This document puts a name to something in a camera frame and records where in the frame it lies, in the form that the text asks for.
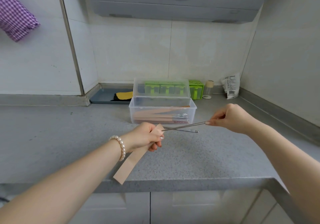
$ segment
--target hand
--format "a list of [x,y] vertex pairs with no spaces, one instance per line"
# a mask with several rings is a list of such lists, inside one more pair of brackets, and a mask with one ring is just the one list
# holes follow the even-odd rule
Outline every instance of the hand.
[[143,122],[134,128],[132,131],[121,136],[122,141],[127,149],[127,152],[132,152],[136,148],[144,147],[150,142],[154,144],[149,148],[149,151],[153,152],[158,147],[161,147],[162,135],[150,134],[156,126],[151,123]]
[[236,133],[247,134],[250,127],[257,121],[237,104],[227,104],[219,109],[207,121],[206,125],[221,126]]

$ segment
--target forearm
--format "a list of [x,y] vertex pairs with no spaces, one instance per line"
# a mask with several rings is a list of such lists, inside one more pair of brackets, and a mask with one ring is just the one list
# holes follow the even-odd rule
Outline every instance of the forearm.
[[68,223],[120,157],[118,141],[111,140],[6,204],[0,223]]
[[300,209],[320,222],[320,163],[271,127],[255,121],[248,136],[264,151]]

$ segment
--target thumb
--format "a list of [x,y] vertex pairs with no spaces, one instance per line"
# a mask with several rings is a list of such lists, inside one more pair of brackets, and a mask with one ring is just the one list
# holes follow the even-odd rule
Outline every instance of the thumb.
[[206,121],[206,125],[211,125],[211,126],[221,126],[225,127],[226,125],[226,119],[211,119],[209,121]]
[[158,142],[161,141],[161,136],[157,136],[156,134],[150,133],[149,134],[149,141],[150,142]]

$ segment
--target left arm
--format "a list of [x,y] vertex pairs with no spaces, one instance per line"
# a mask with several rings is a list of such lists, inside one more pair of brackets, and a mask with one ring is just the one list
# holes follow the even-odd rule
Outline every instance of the left arm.
[[[151,151],[161,147],[160,136],[150,134],[155,128],[142,123],[121,136],[127,152],[156,142]],[[110,140],[98,149],[51,174],[0,209],[0,223],[62,224],[68,223],[103,178],[121,157],[117,140]]]

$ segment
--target silver chopstick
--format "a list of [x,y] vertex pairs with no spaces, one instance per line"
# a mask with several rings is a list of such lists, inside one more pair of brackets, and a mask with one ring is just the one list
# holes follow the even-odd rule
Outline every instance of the silver chopstick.
[[194,130],[194,129],[176,129],[176,131],[185,131],[185,132],[193,132],[193,133],[199,133],[198,130]]
[[176,129],[186,128],[186,127],[191,127],[191,126],[196,126],[196,125],[204,125],[205,123],[206,123],[206,121],[200,122],[200,123],[195,123],[195,124],[188,124],[188,125],[178,126],[178,127],[171,128],[171,129],[164,129],[162,131],[170,131],[170,130],[176,130]]

